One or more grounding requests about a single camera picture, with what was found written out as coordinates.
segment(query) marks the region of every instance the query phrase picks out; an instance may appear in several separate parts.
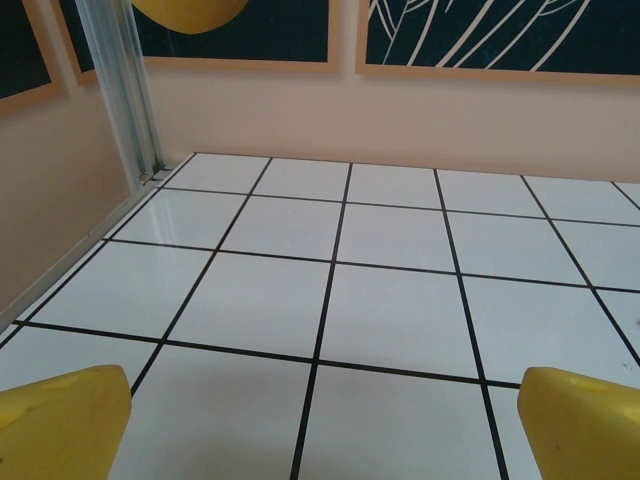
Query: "picture frame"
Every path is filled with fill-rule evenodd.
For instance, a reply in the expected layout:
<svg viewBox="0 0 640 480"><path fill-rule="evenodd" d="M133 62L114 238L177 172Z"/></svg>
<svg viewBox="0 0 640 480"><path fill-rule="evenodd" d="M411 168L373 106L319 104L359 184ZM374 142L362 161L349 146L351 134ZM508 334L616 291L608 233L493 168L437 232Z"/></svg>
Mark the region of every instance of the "picture frame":
<svg viewBox="0 0 640 480"><path fill-rule="evenodd" d="M458 80L480 80L493 82L524 82L556 85L640 87L640 75L618 75L602 73L566 73L552 71L498 70L480 68L449 68L439 66L384 65L367 62L369 41L369 19L372 2L358 0L358 32L356 73L403 78L441 78ZM407 0L420 3L418 0Z"/></svg>

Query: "dark blue artwork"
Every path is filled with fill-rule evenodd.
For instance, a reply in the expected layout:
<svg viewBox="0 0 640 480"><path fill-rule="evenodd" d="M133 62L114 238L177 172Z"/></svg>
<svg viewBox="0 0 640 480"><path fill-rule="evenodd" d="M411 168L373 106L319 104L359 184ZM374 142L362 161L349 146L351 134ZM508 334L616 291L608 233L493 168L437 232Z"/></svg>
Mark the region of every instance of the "dark blue artwork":
<svg viewBox="0 0 640 480"><path fill-rule="evenodd" d="M366 63L640 75L640 0L371 0Z"/></svg>

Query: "floor tile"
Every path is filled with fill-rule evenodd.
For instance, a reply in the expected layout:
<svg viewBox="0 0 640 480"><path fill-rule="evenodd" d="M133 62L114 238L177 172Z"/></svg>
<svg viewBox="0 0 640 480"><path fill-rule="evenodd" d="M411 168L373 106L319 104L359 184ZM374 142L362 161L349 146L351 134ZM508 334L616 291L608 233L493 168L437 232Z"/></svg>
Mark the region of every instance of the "floor tile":
<svg viewBox="0 0 640 480"><path fill-rule="evenodd" d="M15 325L9 325L2 332L0 332L0 343L2 343L9 335L11 335L15 329Z"/></svg>
<svg viewBox="0 0 640 480"><path fill-rule="evenodd" d="M348 163L275 158L255 193L284 197L342 200Z"/></svg>
<svg viewBox="0 0 640 480"><path fill-rule="evenodd" d="M209 256L109 243L33 321L161 337Z"/></svg>
<svg viewBox="0 0 640 480"><path fill-rule="evenodd" d="M542 211L517 175L439 170L447 210L542 217Z"/></svg>
<svg viewBox="0 0 640 480"><path fill-rule="evenodd" d="M640 290L640 228L555 224L592 284Z"/></svg>
<svg viewBox="0 0 640 480"><path fill-rule="evenodd" d="M640 205L640 183L616 183L631 200Z"/></svg>
<svg viewBox="0 0 640 480"><path fill-rule="evenodd" d="M129 384L155 345L24 327L0 350L0 391L99 365L120 365Z"/></svg>
<svg viewBox="0 0 640 480"><path fill-rule="evenodd" d="M78 270L78 268L80 268L80 265L82 265L85 260L87 260L91 255L93 255L93 253L102 246L104 242L100 241L98 243L96 243L93 247L91 247L91 249L89 249L89 251L82 256L82 258L80 258L80 260L78 260L73 267L71 267L69 270L67 270L64 275L62 275L53 285L51 285L51 287L49 287L47 289L47 291L45 293L43 293L40 298L38 298L38 300L36 300L35 302L33 302L31 305L29 305L29 308L27 308L24 312L22 312L20 315L18 315L17 320L25 320L27 318L29 318L29 315L31 315L45 300L47 300L49 298L49 296L56 291L56 289L62 285L62 283L64 283L64 281L69 278L71 275L73 275L73 273Z"/></svg>
<svg viewBox="0 0 640 480"><path fill-rule="evenodd" d="M635 208L609 182L527 177L551 218L640 225Z"/></svg>
<svg viewBox="0 0 640 480"><path fill-rule="evenodd" d="M222 248L331 259L341 205L252 197Z"/></svg>
<svg viewBox="0 0 640 480"><path fill-rule="evenodd" d="M216 248L245 198L163 190L115 238Z"/></svg>
<svg viewBox="0 0 640 480"><path fill-rule="evenodd" d="M453 271L442 212L347 205L338 259Z"/></svg>
<svg viewBox="0 0 640 480"><path fill-rule="evenodd" d="M308 375L299 363L164 347L109 478L289 478Z"/></svg>
<svg viewBox="0 0 640 480"><path fill-rule="evenodd" d="M518 414L518 390L490 387L489 394L509 478L542 480Z"/></svg>
<svg viewBox="0 0 640 480"><path fill-rule="evenodd" d="M320 367L299 478L498 479L480 387Z"/></svg>
<svg viewBox="0 0 640 480"><path fill-rule="evenodd" d="M312 357L326 263L218 254L172 339Z"/></svg>
<svg viewBox="0 0 640 480"><path fill-rule="evenodd" d="M478 377L453 275L338 265L321 358Z"/></svg>
<svg viewBox="0 0 640 480"><path fill-rule="evenodd" d="M166 186L249 193L268 160L265 157L198 153Z"/></svg>
<svg viewBox="0 0 640 480"><path fill-rule="evenodd" d="M433 170L427 168L354 165L348 201L440 208Z"/></svg>
<svg viewBox="0 0 640 480"><path fill-rule="evenodd" d="M640 355L640 294L600 291L600 298Z"/></svg>
<svg viewBox="0 0 640 480"><path fill-rule="evenodd" d="M640 368L588 289L464 283L488 379L520 383L529 367L556 367L640 386Z"/></svg>
<svg viewBox="0 0 640 480"><path fill-rule="evenodd" d="M463 273L584 284L548 222L450 213Z"/></svg>

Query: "peach wall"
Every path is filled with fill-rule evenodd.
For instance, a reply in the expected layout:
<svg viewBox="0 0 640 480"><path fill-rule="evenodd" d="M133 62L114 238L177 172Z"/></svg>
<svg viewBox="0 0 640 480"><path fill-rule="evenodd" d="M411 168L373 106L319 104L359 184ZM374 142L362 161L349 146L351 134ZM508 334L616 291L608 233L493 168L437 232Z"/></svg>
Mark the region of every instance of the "peach wall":
<svg viewBox="0 0 640 480"><path fill-rule="evenodd" d="M0 311L129 194L97 84L78 87L49 0L66 93L0 117Z"/></svg>
<svg viewBox="0 0 640 480"><path fill-rule="evenodd" d="M193 150L640 182L640 91L354 74L150 70L169 160Z"/></svg>

